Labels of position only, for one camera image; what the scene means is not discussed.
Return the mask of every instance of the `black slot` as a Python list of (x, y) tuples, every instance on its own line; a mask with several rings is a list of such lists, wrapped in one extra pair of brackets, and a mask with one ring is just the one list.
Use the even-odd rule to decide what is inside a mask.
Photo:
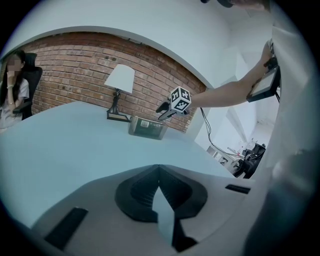
[(45, 240), (58, 249), (63, 250), (87, 213), (86, 209), (73, 208), (45, 237)]
[(239, 192), (242, 194), (248, 194), (251, 188), (243, 187), (243, 186), (237, 186), (237, 185), (228, 185), (225, 187), (227, 190), (232, 190), (235, 192)]

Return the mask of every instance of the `white sleeve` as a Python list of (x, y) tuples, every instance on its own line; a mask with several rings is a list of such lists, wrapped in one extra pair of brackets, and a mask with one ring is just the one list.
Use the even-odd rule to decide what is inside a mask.
[(29, 98), (29, 83), (26, 79), (23, 79), (20, 88), (19, 88), (19, 94), (18, 99), (28, 99)]

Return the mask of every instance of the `white table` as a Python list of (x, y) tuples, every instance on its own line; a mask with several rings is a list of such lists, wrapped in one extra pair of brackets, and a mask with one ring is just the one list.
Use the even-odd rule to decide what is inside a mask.
[(185, 134), (169, 128), (162, 140), (128, 134), (128, 123), (106, 109), (73, 102), (38, 113), (0, 134), (0, 195), (28, 227), (80, 186), (153, 164), (233, 177)]

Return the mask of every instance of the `chair backrest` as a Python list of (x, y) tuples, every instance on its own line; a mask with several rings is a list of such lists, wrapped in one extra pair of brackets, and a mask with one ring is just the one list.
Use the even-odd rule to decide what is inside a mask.
[[(25, 54), (23, 78), (26, 79), (29, 83), (29, 98), (25, 100), (26, 102), (32, 102), (35, 91), (42, 76), (42, 68), (39, 66), (35, 66), (36, 57), (36, 53)], [(32, 116), (31, 105), (27, 107), (26, 110), (23, 112), (23, 119), (26, 119), (30, 116)]]

